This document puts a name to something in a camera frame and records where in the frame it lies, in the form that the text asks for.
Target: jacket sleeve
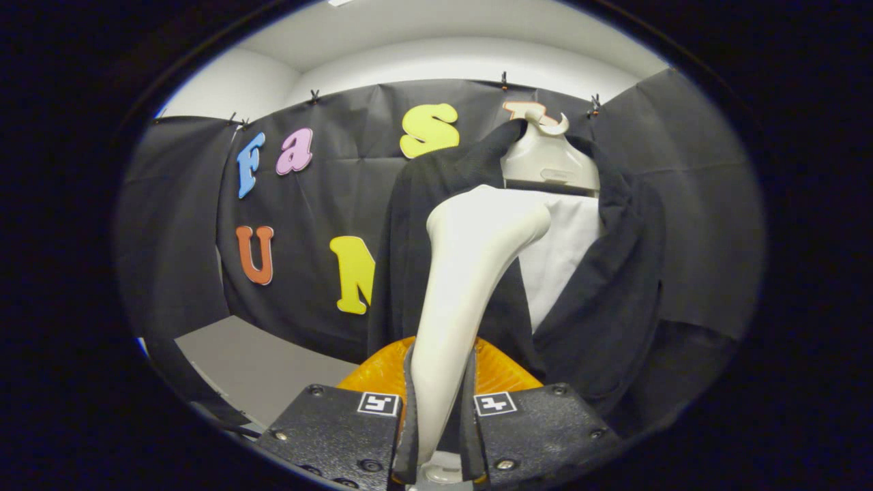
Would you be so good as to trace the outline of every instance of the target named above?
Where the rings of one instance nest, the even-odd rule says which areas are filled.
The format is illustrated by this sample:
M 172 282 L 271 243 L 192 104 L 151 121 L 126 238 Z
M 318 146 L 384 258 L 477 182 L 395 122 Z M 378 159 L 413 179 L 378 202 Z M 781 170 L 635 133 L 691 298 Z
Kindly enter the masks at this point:
M 397 264 L 402 258 L 398 254 L 397 240 L 405 237 L 398 227 L 405 223 L 402 219 L 406 210 L 403 197 L 408 194 L 406 173 L 401 171 L 391 191 L 385 219 L 382 222 L 382 232 L 379 239 L 379 249 L 375 258 L 375 275 L 373 278 L 373 293 L 370 296 L 370 309 L 367 319 L 367 356 L 401 338 L 401 326 L 396 325 L 395 318 L 399 313 L 396 303 L 400 300 L 392 294 L 392 277 L 399 272 L 392 271 L 392 264 Z

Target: mannequin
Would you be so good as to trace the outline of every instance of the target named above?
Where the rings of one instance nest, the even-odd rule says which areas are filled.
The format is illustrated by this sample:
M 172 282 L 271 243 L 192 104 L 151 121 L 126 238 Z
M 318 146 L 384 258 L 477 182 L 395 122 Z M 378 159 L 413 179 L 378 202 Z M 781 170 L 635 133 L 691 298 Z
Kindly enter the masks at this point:
M 596 210 L 594 206 L 583 209 L 590 211 L 584 216 L 602 221 L 603 234 L 589 246 L 581 244 L 581 237 L 565 236 L 554 242 L 564 246 L 562 251 L 574 249 L 583 257 L 575 268 L 556 268 L 569 279 L 557 299 L 551 301 L 535 332 L 530 306 L 525 302 L 529 279 L 519 263 L 524 263 L 524 256 L 548 235 L 564 228 L 553 215 L 553 208 L 542 202 L 550 220 L 546 234 L 521 250 L 518 263 L 512 261 L 506 268 L 485 311 L 477 313 L 474 320 L 478 321 L 479 337 L 541 383 L 569 384 L 596 411 L 606 413 L 628 389 L 656 326 L 663 207 L 651 188 L 625 176 L 620 165 L 595 142 L 570 135 L 567 141 L 576 149 L 590 149 L 597 162 L 602 191 L 598 198 L 579 188 L 554 183 L 538 183 L 540 190 L 536 192 L 507 189 L 509 183 L 500 160 L 522 139 L 528 124 L 521 119 L 509 120 L 468 147 L 430 152 L 403 168 L 389 201 L 385 234 L 377 255 L 368 348 L 377 354 L 394 342 L 417 335 L 420 326 L 428 322 L 423 318 L 423 306 L 432 294 L 429 279 L 437 272 L 432 271 L 434 265 L 427 258 L 433 259 L 432 245 L 438 238 L 430 236 L 425 225 L 438 206 L 479 185 L 491 186 L 507 196 L 516 193 L 512 199 L 519 201 L 538 195 L 562 203 L 569 198 L 586 198 L 596 204 Z M 505 214 L 500 210 L 496 216 Z M 542 257 L 547 264 L 556 259 L 547 254 Z M 441 365 L 437 360 L 432 366 Z M 406 373 L 422 375 L 411 368 Z M 456 385 L 450 386 L 449 400 L 456 391 Z M 414 457 L 409 460 L 408 465 L 416 461 Z
M 419 465 L 431 459 L 443 434 L 494 287 L 550 223 L 537 200 L 487 185 L 443 201 L 428 216 L 433 253 L 410 365 Z
M 501 159 L 507 192 L 535 197 L 552 214 L 549 233 L 519 255 L 534 332 L 585 251 L 603 234 L 597 199 L 600 174 L 595 162 L 567 141 L 564 134 L 570 125 L 564 114 L 556 126 L 543 126 L 542 118 L 542 109 L 528 109 L 527 131 Z M 551 186 L 540 190 L 532 183 Z M 577 190 L 593 192 L 588 197 L 571 196 Z
M 570 128 L 567 117 L 561 113 L 557 126 L 543 126 L 540 120 L 544 115 L 540 108 L 525 112 L 527 131 L 500 160 L 504 179 L 599 191 L 600 176 L 595 162 L 564 137 Z

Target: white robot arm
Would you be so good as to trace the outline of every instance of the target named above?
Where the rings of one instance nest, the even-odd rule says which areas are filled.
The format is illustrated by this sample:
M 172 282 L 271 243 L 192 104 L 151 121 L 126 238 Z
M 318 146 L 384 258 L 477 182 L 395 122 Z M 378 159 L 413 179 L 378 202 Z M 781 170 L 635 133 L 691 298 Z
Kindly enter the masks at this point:
M 430 276 L 410 365 L 419 465 L 430 460 L 442 437 L 494 288 L 550 223 L 542 203 L 486 185 L 451 197 L 430 213 Z

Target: white mannequin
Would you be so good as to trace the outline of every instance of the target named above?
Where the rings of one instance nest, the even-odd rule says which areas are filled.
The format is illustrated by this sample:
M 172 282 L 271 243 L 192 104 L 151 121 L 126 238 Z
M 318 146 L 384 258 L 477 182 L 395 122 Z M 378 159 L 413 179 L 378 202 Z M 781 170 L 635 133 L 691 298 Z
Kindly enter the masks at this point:
M 525 135 L 500 159 L 504 179 L 600 190 L 594 161 L 564 137 L 570 128 L 567 117 L 561 113 L 557 126 L 543 126 L 540 120 L 544 115 L 542 109 L 534 107 L 525 112 Z
M 454 404 L 485 305 L 506 268 L 548 231 L 536 199 L 481 185 L 430 213 L 431 262 L 412 352 L 418 464 L 432 457 Z

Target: screw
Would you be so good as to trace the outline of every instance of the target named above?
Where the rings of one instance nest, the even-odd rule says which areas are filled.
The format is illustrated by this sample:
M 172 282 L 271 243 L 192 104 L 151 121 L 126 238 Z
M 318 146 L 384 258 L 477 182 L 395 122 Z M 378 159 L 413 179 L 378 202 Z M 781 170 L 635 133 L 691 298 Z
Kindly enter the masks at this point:
M 358 487 L 358 483 L 357 483 L 357 482 L 350 481 L 350 480 L 348 480 L 348 479 L 343 479 L 343 478 L 341 478 L 341 477 L 340 477 L 340 478 L 337 478 L 337 479 L 334 479 L 333 481 L 334 481 L 334 482 L 339 482 L 340 484 L 345 484 L 346 486 L 349 486 L 350 488 L 357 488 L 357 487 Z
M 369 473 L 377 473 L 382 470 L 382 464 L 371 459 L 364 459 L 358 462 L 358 465 Z
M 509 471 L 509 470 L 514 469 L 515 466 L 516 466 L 515 460 L 503 459 L 500 462 L 498 462 L 495 467 L 500 469 L 501 471 Z
M 315 467 L 312 467 L 312 466 L 300 466 L 300 468 L 301 468 L 301 469 L 305 469 L 305 470 L 307 470 L 307 471 L 309 471 L 309 472 L 311 472 L 311 473 L 313 473 L 313 474 L 321 475 L 321 471 L 320 471 L 319 469 L 315 468 Z

